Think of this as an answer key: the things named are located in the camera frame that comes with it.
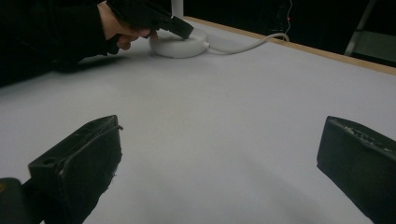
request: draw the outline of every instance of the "human hand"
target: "human hand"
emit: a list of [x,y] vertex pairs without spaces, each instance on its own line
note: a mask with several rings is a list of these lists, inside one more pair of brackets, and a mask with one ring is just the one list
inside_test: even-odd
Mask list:
[[111,8],[106,4],[106,1],[99,3],[97,7],[106,40],[111,39],[114,35],[120,35],[117,42],[117,46],[120,49],[129,49],[131,47],[131,42],[135,41],[140,36],[151,35],[155,37],[155,32],[151,34],[150,29],[134,28],[128,22],[118,19]]

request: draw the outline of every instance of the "table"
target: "table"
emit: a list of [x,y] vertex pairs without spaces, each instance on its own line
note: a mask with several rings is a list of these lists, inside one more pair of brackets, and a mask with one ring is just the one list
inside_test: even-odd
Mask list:
[[[212,44],[256,41],[192,24]],[[371,223],[316,167],[318,146],[327,116],[396,139],[395,111],[396,76],[289,44],[174,60],[139,39],[0,89],[0,171],[24,182],[30,161],[115,114],[122,161],[87,224]]]

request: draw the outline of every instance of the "white round base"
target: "white round base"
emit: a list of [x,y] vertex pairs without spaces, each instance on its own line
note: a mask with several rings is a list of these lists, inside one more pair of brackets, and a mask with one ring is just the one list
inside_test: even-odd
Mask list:
[[151,38],[149,45],[159,55],[170,58],[190,58],[201,54],[209,48],[207,33],[194,29],[188,39],[183,39],[170,32],[160,30],[158,39]]

